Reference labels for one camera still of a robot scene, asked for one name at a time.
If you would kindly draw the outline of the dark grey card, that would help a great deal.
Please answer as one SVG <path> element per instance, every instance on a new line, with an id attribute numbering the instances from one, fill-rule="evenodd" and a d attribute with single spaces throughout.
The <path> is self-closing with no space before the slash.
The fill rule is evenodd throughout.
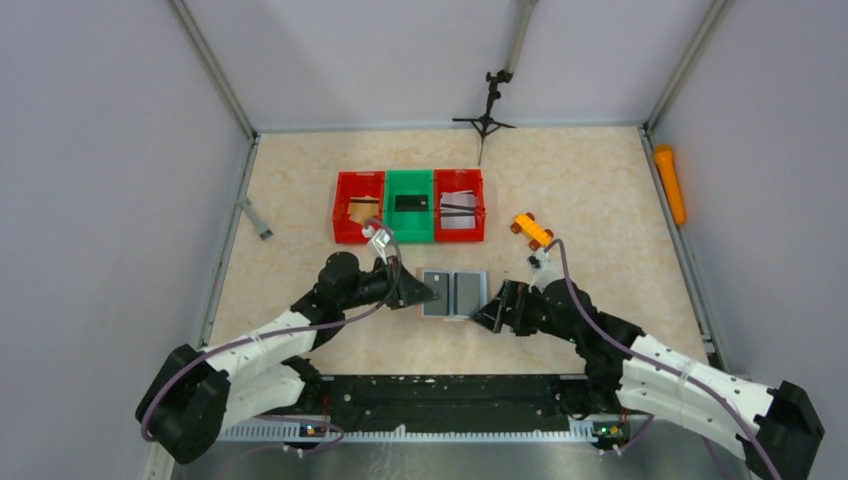
<path id="1" fill-rule="evenodd" d="M 444 270 L 423 270 L 422 281 L 436 294 L 435 299 L 422 305 L 422 315 L 433 318 L 448 317 L 451 307 L 451 273 Z"/>

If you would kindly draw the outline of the gold card with stripe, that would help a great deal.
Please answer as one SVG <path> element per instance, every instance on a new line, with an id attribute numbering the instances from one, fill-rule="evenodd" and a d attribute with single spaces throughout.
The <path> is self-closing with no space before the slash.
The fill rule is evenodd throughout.
<path id="1" fill-rule="evenodd" d="M 378 204 L 380 209 L 380 200 L 374 197 L 352 197 L 348 203 L 348 208 L 352 204 Z"/>

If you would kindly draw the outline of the grey silver card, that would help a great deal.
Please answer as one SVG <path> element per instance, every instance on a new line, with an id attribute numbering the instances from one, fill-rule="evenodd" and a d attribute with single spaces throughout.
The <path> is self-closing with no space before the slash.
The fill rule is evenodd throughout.
<path id="1" fill-rule="evenodd" d="M 439 205 L 442 203 L 476 207 L 477 199 L 472 191 L 443 192 L 440 194 Z"/>

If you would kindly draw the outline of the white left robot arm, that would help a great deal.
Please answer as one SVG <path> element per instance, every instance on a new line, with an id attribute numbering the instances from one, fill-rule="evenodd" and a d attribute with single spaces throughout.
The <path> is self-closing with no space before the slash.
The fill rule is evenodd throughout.
<path id="1" fill-rule="evenodd" d="M 361 307 L 369 316 L 439 296 L 396 255 L 363 271 L 354 254 L 336 252 L 311 289 L 274 320 L 219 346 L 172 350 L 136 408 L 141 436 L 188 464 L 222 431 L 251 417 L 288 406 L 308 413 L 319 404 L 321 388 L 304 376 L 303 356 L 350 324 L 346 311 Z"/>

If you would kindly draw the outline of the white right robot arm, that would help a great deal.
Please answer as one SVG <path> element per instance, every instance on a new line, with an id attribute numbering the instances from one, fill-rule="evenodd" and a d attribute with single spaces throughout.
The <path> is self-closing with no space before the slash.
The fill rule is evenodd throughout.
<path id="1" fill-rule="evenodd" d="M 723 447 L 762 479 L 809 477 L 824 437 L 808 393 L 771 387 L 688 357 L 639 326 L 597 309 L 560 279 L 539 289 L 506 280 L 471 321 L 498 333 L 544 333 L 572 343 L 585 362 L 586 397 L 600 412 L 619 405 L 672 422 Z"/>

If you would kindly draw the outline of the white card in bin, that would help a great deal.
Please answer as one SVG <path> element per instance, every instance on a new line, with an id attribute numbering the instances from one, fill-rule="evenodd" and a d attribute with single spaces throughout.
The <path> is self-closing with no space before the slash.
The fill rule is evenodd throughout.
<path id="1" fill-rule="evenodd" d="M 476 218 L 474 215 L 441 216 L 440 228 L 443 230 L 473 230 L 476 228 Z"/>

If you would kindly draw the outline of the black card in green bin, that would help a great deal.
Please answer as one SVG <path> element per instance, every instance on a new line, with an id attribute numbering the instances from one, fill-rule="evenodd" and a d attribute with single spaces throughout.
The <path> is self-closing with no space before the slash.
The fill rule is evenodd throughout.
<path id="1" fill-rule="evenodd" d="M 429 209 L 429 198 L 427 195 L 396 195 L 394 197 L 394 210 L 398 212 L 427 211 Z"/>

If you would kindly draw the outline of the card with black stripe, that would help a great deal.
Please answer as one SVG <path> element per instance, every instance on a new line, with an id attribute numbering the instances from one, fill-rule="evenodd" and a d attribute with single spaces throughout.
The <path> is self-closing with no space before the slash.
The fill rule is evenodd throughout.
<path id="1" fill-rule="evenodd" d="M 454 205 L 442 203 L 439 205 L 439 213 L 443 217 L 474 216 L 476 208 L 468 205 Z"/>

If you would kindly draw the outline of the yellow toy brick car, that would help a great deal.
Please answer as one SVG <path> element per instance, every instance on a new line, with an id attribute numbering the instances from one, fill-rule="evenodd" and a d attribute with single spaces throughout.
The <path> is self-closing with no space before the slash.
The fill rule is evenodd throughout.
<path id="1" fill-rule="evenodd" d="M 532 251 L 548 247 L 555 239 L 553 231 L 541 227 L 531 212 L 515 215 L 510 230 L 513 234 L 524 235 L 528 240 L 528 247 Z"/>

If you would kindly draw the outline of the green plastic bin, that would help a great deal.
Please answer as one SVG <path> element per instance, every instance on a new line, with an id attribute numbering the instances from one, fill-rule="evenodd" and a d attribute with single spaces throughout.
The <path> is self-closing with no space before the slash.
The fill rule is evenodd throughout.
<path id="1" fill-rule="evenodd" d="M 394 210 L 396 195 L 427 195 L 427 211 Z M 434 175 L 432 170 L 388 170 L 385 177 L 383 220 L 399 243 L 432 243 L 434 241 Z"/>

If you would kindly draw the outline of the right red plastic bin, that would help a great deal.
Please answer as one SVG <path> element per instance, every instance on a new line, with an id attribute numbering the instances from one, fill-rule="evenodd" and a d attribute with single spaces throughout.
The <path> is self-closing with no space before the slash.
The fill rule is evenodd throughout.
<path id="1" fill-rule="evenodd" d="M 479 169 L 436 169 L 434 241 L 478 243 L 485 238 L 484 183 Z"/>

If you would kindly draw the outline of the grey small tool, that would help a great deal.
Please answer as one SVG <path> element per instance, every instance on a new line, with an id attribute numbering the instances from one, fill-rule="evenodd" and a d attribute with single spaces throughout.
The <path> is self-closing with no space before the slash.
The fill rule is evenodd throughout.
<path id="1" fill-rule="evenodd" d="M 248 197 L 241 197 L 236 201 L 238 207 L 242 210 L 242 212 L 249 218 L 253 227 L 262 241 L 267 240 L 273 235 L 273 231 L 256 212 L 253 208 L 253 204 Z"/>

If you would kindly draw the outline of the orange flashlight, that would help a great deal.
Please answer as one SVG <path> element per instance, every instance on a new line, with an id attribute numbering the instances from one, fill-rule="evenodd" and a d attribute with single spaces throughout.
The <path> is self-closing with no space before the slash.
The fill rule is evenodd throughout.
<path id="1" fill-rule="evenodd" d="M 677 177 L 673 149 L 667 144 L 658 145 L 654 149 L 653 160 L 662 182 L 673 222 L 676 226 L 681 226 L 686 222 L 687 214 Z"/>

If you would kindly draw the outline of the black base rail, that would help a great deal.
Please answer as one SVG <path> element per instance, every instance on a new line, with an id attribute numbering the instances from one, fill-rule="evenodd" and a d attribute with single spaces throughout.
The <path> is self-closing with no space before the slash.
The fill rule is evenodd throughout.
<path id="1" fill-rule="evenodd" d="M 576 374 L 335 375 L 309 380 L 293 405 L 268 413 L 329 417 L 389 406 L 528 406 L 570 417 L 626 410 L 615 390 Z"/>

